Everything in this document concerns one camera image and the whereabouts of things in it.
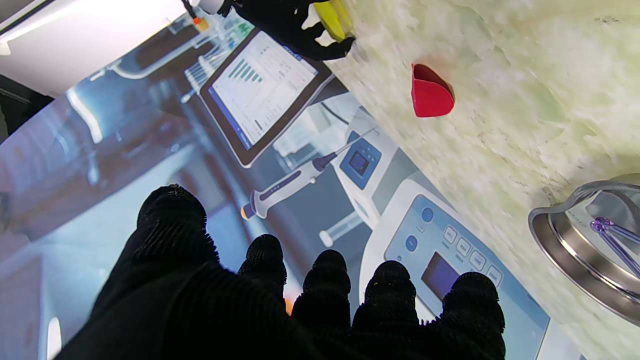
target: tablet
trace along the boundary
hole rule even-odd
[[[333,78],[253,29],[199,91],[243,167],[275,141]]]

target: laboratory image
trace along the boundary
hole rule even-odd
[[[231,13],[188,14],[73,86],[0,146],[0,354],[49,359],[83,326],[152,190],[207,212],[221,264],[282,243],[290,311],[317,255],[343,254],[353,312],[396,260],[434,320],[485,274],[508,360],[583,360],[560,326],[321,61]]]

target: control panel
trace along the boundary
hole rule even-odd
[[[349,134],[347,143],[352,142],[360,136],[355,131]],[[340,162],[340,169],[353,181],[359,189],[364,190],[371,178],[371,174],[378,166],[382,153],[371,145],[367,140],[360,139],[355,142],[349,152]]]
[[[442,313],[442,299],[460,274],[485,274],[496,285],[505,316],[507,359],[535,360],[549,316],[495,254],[454,216],[423,194],[416,195],[385,251],[385,259],[397,260],[407,268],[417,300],[436,316]]]

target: button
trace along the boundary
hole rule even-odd
[[[410,252],[414,252],[415,248],[418,247],[418,239],[416,239],[413,235],[409,235],[409,237],[404,242],[404,245],[406,246],[407,250],[409,250]]]
[[[486,272],[486,276],[493,281],[493,284],[497,288],[502,280],[502,273],[496,269],[495,266],[489,266],[489,271]]]
[[[458,244],[456,245],[456,249],[460,254],[462,254],[462,256],[467,256],[471,251],[471,244],[469,244],[467,239],[460,238],[460,241],[458,241]]]
[[[478,252],[478,250],[476,250],[473,254],[471,254],[471,263],[473,264],[474,268],[482,270],[482,268],[484,268],[484,263],[486,263],[486,259],[484,258],[484,256],[482,256],[482,254]]]
[[[425,208],[422,210],[422,219],[425,222],[430,222],[433,220],[433,210],[431,208]]]
[[[447,240],[447,243],[453,244],[456,242],[456,237],[458,236],[458,232],[451,226],[447,226],[447,229],[444,231],[444,239]]]

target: metal lid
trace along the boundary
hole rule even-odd
[[[640,174],[595,181],[576,189],[569,199],[529,214],[529,228],[545,254],[576,285],[624,319],[640,325],[640,277],[592,230],[606,217],[629,231],[640,230]],[[640,245],[613,236],[633,261]]]

